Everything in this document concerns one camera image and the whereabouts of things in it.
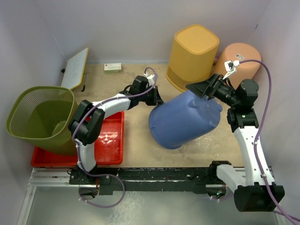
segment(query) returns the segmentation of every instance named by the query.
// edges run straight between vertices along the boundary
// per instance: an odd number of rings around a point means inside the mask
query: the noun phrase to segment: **green waste basket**
[[[73,92],[67,88],[33,87],[15,102],[6,121],[6,130],[46,151],[75,155],[68,124],[77,107]]]

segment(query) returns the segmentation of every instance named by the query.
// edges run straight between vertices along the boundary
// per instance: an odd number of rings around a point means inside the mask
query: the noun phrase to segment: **white board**
[[[62,87],[71,90],[81,84],[88,52],[89,48],[86,48],[68,60],[66,71],[61,82]]]

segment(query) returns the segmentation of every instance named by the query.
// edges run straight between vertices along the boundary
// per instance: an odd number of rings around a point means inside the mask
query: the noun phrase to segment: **orange plastic container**
[[[219,59],[217,60],[216,66],[213,69],[211,75],[214,73],[217,74],[226,74],[226,69],[224,66],[224,62],[228,60],[262,60],[260,53],[252,46],[245,44],[245,43],[233,43],[228,45],[220,55]],[[248,62],[240,64],[236,68],[236,73],[230,76],[230,82],[235,89],[239,86],[239,84],[244,79],[252,79],[259,69],[260,64],[257,62]]]
[[[95,141],[97,165],[116,165],[123,161],[124,112],[118,112],[103,121]],[[57,155],[35,147],[31,159],[33,167],[75,167],[77,156]]]

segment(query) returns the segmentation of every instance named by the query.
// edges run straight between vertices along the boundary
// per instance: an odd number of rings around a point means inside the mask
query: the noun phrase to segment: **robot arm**
[[[145,74],[145,76],[137,76],[132,85],[129,85],[129,90],[126,88],[119,94],[114,96],[115,100],[100,102],[89,102],[87,100],[82,101],[69,123],[69,130],[72,135],[77,128],[79,122],[84,115],[94,106],[100,104],[92,113],[88,120],[79,127],[76,133],[76,142],[79,143],[80,156],[82,164],[86,171],[90,172],[95,166],[94,156],[94,143],[97,140],[102,127],[103,120],[117,112],[131,109],[139,104],[139,102],[145,102],[147,105],[161,105],[164,102],[159,96],[158,88],[154,87],[148,93],[139,97],[128,97],[136,94],[140,94],[148,90],[154,84],[154,75]],[[80,162],[77,162],[79,168],[82,169]]]
[[[239,211],[273,211],[276,207],[271,200],[263,177],[267,178],[270,189],[278,202],[284,197],[283,186],[277,186],[267,166],[260,138],[255,142],[258,132],[258,120],[252,108],[258,97],[258,84],[246,79],[235,90],[227,78],[236,71],[239,62],[227,61],[227,74],[223,77],[214,74],[204,82],[189,84],[187,89],[200,98],[218,98],[231,108],[227,112],[227,120],[231,126],[242,153],[245,164],[246,177],[238,174],[227,161],[213,162],[215,177],[222,180],[234,192],[234,202]],[[257,155],[262,164],[264,174],[261,175],[256,160],[254,145],[257,146]]]

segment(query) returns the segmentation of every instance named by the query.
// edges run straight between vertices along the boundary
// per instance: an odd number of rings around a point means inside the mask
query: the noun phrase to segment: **red plastic tray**
[[[118,112],[103,121],[98,139],[95,141],[97,165],[115,165],[123,161],[124,112]],[[77,156],[57,155],[39,147],[34,148],[33,167],[75,167]]]

